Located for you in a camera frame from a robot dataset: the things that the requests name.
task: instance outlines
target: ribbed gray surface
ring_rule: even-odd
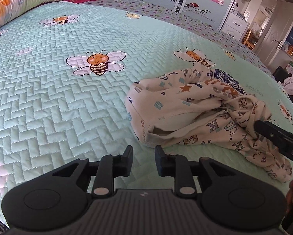
[[[34,232],[10,230],[7,235]],[[106,200],[96,200],[75,223],[39,235],[242,235],[212,223],[193,200],[174,196],[171,190],[118,190]],[[252,235],[281,235],[275,229]]]

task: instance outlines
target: drawer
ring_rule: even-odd
[[[237,30],[235,30],[229,25],[224,25],[222,28],[222,31],[226,34],[229,34],[231,37],[235,38],[237,41],[240,41],[243,35],[242,33],[238,32]]]
[[[243,34],[246,28],[249,26],[249,23],[247,21],[244,21],[237,15],[230,13],[226,21],[226,25],[231,26],[232,28]]]

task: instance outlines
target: drawer handle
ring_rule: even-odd
[[[235,21],[234,21],[234,23],[235,23],[237,26],[241,27],[241,25],[238,25]]]

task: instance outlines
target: purple floral sheet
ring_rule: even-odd
[[[173,12],[170,9],[161,6],[136,0],[97,0],[85,2],[84,4],[113,7],[124,11],[135,12],[182,27],[205,39],[219,44],[274,78],[270,70],[250,49],[236,41],[230,35],[223,33],[209,24],[202,23],[197,19]]]

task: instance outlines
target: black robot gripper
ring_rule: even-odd
[[[211,158],[166,155],[161,146],[155,162],[161,177],[174,177],[174,191],[114,190],[114,178],[130,174],[131,146],[123,155],[77,159],[25,182],[3,198],[7,235],[282,234],[286,201],[273,186]]]

